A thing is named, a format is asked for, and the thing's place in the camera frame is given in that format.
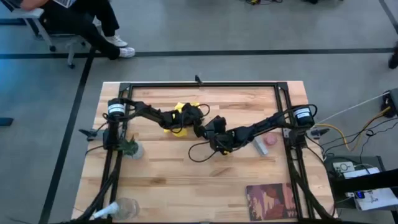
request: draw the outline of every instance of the book cover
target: book cover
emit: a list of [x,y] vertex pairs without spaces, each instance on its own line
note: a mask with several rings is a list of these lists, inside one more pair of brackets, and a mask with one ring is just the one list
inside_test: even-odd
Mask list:
[[250,221],[296,218],[291,184],[263,184],[246,187]]

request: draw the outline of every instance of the black pants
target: black pants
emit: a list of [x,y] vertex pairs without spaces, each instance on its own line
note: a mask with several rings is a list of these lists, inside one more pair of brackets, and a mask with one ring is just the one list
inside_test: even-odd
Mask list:
[[94,48],[113,60],[119,57],[120,50],[105,40],[88,17],[96,16],[102,23],[104,35],[111,37],[119,29],[118,21],[108,0],[77,0],[68,9],[49,0],[42,6],[45,18],[58,29],[77,34]]

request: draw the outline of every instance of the white sneaker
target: white sneaker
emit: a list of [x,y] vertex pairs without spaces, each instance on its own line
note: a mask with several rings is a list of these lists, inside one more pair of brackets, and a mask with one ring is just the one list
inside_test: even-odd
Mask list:
[[119,35],[114,35],[113,37],[105,37],[105,39],[109,43],[111,43],[117,47],[126,47],[127,45],[129,45],[127,42],[120,39]]
[[122,58],[131,58],[136,54],[136,50],[132,47],[120,48],[119,57]]

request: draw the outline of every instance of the person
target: person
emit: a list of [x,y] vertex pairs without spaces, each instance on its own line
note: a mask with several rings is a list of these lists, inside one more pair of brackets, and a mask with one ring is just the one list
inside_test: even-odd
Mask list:
[[[46,20],[62,31],[82,36],[111,60],[135,55],[134,48],[127,47],[127,43],[116,35],[119,24],[108,0],[71,1],[72,5],[68,8],[53,0],[23,0],[20,4],[21,8],[27,11],[38,7],[44,9]],[[101,21],[104,36],[98,32],[92,21],[87,19],[87,14],[96,16]]]

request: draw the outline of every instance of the wooden tabletop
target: wooden tabletop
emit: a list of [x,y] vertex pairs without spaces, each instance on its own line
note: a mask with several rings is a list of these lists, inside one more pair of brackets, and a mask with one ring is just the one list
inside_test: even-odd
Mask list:
[[[293,105],[308,103],[302,82],[288,85]],[[102,113],[107,112],[107,102],[117,97],[118,90],[119,83],[103,84],[94,128],[105,122]],[[135,88],[132,99],[162,111],[173,110],[178,102],[206,103],[211,111],[204,123],[220,115],[226,118],[227,129],[251,125],[277,111],[274,90],[269,87]],[[152,121],[134,118],[129,122],[127,138],[134,135],[145,154],[140,160],[123,159],[117,198],[136,199],[141,211],[138,217],[124,222],[250,222],[246,186],[290,182],[281,130],[273,133],[278,142],[268,146],[266,157],[248,144],[228,156],[216,154],[209,161],[195,163],[188,158],[188,149],[204,140],[198,139],[192,129],[178,138],[164,133]],[[89,148],[100,145],[102,141],[93,141]],[[320,155],[316,145],[308,145]],[[192,150],[192,157],[198,160],[210,154],[207,144]],[[331,213],[333,197],[325,169],[308,150],[303,156],[310,189]],[[102,149],[86,156],[73,218],[81,215],[98,193],[105,157]],[[300,201],[305,208],[304,197]]]

